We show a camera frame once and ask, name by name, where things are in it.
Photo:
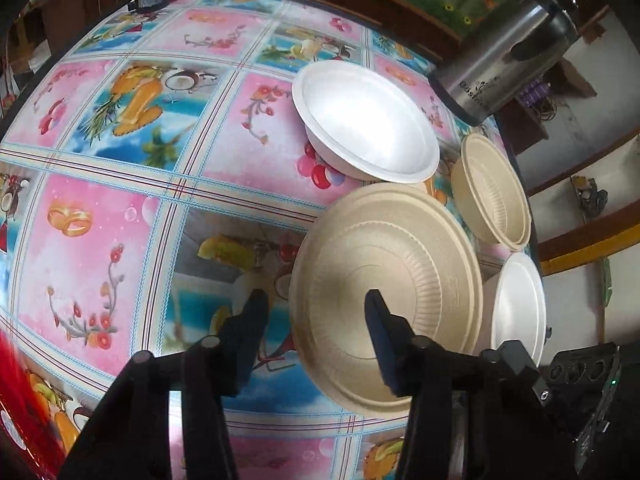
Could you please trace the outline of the large red plastic plate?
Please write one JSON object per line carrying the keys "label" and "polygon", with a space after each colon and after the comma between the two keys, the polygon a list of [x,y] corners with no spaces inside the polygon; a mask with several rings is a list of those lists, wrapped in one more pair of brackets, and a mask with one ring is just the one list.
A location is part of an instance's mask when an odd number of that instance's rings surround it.
{"label": "large red plastic plate", "polygon": [[1,334],[1,409],[10,416],[41,479],[55,479],[65,455],[13,344]]}

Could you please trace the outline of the colourful fruit pattern tablecloth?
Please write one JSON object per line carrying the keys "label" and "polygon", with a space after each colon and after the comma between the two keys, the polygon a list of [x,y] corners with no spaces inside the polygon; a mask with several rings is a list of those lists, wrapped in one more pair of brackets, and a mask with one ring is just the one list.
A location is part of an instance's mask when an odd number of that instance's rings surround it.
{"label": "colourful fruit pattern tablecloth", "polygon": [[[1,136],[1,333],[66,456],[130,356],[186,350],[262,288],[250,381],[224,401],[244,479],[389,479],[405,419],[359,416],[312,383],[288,322],[311,223],[358,181],[309,143],[295,74],[344,61],[396,84],[435,130],[425,191],[454,210],[471,128],[432,62],[384,32],[291,0],[119,9],[52,64]],[[1,410],[3,478],[36,478]]]}

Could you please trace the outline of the purple bottles on shelf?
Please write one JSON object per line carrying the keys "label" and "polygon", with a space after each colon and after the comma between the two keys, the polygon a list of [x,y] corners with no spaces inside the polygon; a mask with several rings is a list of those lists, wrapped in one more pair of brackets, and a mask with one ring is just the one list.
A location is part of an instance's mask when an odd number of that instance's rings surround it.
{"label": "purple bottles on shelf", "polygon": [[542,78],[537,78],[528,84],[524,90],[518,95],[518,99],[526,107],[532,108],[550,94],[550,86]]}

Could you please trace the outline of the stainless steel thermos jug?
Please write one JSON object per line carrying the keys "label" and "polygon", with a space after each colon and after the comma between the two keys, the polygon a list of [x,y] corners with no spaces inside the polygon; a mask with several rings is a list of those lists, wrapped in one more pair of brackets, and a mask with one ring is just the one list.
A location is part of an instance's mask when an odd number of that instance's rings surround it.
{"label": "stainless steel thermos jug", "polygon": [[436,96],[478,126],[574,44],[577,9],[575,0],[504,0],[428,75]]}

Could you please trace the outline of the white foam bowl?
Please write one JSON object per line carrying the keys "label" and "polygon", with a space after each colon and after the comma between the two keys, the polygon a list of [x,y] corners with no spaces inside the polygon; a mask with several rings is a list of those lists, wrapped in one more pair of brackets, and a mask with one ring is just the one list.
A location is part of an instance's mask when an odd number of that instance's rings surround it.
{"label": "white foam bowl", "polygon": [[483,284],[483,318],[475,354],[519,340],[536,365],[540,364],[547,331],[542,279],[525,252],[506,259],[501,271]]}
{"label": "white foam bowl", "polygon": [[313,62],[295,75],[291,96],[311,146],[342,174],[403,184],[434,174],[433,127],[410,96],[373,70]]}

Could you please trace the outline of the small beige plastic bowl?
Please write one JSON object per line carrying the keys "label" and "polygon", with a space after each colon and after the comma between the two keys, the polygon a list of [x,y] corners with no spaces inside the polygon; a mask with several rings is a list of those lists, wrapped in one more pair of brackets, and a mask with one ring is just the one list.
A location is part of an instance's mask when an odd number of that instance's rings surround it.
{"label": "small beige plastic bowl", "polygon": [[487,138],[470,133],[451,170],[457,210],[471,232],[486,244],[519,252],[532,232],[532,216],[518,175]]}

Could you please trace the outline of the large beige plastic bowl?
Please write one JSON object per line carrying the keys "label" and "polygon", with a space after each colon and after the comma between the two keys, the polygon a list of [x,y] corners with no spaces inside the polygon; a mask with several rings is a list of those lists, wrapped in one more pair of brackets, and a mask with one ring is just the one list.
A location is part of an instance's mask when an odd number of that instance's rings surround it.
{"label": "large beige plastic bowl", "polygon": [[471,353],[482,288],[472,244],[438,200],[403,184],[358,188],[314,222],[299,248],[288,295],[298,357],[342,408],[367,417],[405,415],[408,399],[390,392],[375,359],[367,292],[378,290],[416,334]]}

